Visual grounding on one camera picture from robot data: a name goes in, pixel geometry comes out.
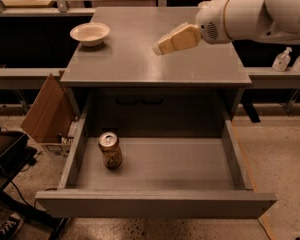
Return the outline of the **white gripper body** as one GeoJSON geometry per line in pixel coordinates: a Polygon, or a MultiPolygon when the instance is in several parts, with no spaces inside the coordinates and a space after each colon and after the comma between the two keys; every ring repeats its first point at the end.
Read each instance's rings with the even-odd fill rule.
{"type": "Polygon", "coordinates": [[[225,27],[225,10],[229,0],[201,2],[196,15],[196,24],[201,37],[209,44],[223,44],[231,41],[225,27]]]}

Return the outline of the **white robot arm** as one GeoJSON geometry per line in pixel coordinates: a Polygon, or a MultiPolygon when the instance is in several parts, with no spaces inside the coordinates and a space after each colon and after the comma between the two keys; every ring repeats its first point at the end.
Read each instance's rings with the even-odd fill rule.
{"type": "Polygon", "coordinates": [[[251,40],[270,44],[300,44],[300,0],[210,0],[199,4],[196,22],[187,22],[161,37],[158,55],[190,49],[203,40],[225,44],[251,40]]]}

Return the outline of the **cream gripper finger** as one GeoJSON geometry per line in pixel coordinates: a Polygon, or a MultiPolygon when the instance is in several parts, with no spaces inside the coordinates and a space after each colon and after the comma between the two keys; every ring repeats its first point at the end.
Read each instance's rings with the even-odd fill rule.
{"type": "Polygon", "coordinates": [[[166,55],[196,47],[200,41],[201,34],[199,27],[185,22],[161,37],[153,45],[153,51],[157,55],[166,55]]]}

